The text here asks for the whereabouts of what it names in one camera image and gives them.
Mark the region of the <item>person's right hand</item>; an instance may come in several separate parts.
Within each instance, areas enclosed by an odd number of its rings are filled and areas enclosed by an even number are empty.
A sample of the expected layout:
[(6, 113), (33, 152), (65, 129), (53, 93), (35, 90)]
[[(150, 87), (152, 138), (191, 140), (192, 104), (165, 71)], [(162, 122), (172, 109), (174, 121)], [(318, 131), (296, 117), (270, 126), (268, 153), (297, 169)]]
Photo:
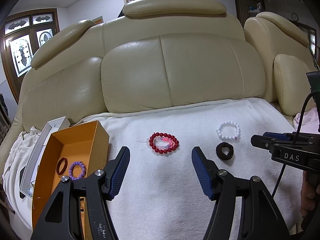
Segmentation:
[(315, 206), (315, 196), (319, 194), (319, 184), (317, 186), (311, 185), (312, 175), (303, 171), (303, 183), (300, 191), (300, 213), (305, 217), (309, 211), (312, 211)]

